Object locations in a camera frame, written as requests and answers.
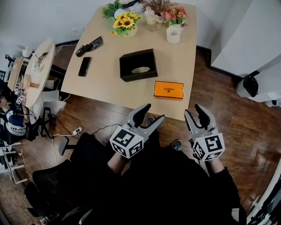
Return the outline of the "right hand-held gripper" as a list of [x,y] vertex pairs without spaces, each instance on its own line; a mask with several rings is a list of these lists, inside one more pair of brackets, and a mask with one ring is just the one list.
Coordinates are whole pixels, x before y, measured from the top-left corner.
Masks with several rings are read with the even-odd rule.
[[[201,162],[216,159],[225,151],[223,134],[216,129],[215,117],[207,108],[195,104],[195,109],[198,113],[200,128],[210,131],[201,134],[193,141],[194,157]],[[199,134],[200,128],[187,109],[184,111],[184,117],[191,134]]]

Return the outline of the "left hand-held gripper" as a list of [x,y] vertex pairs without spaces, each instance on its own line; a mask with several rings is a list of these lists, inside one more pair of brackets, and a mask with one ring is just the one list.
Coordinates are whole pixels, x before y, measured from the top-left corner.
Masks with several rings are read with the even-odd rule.
[[165,115],[158,117],[149,126],[141,126],[151,104],[144,104],[131,111],[126,124],[118,126],[109,141],[114,151],[125,158],[131,158],[144,148],[144,141],[161,125]]

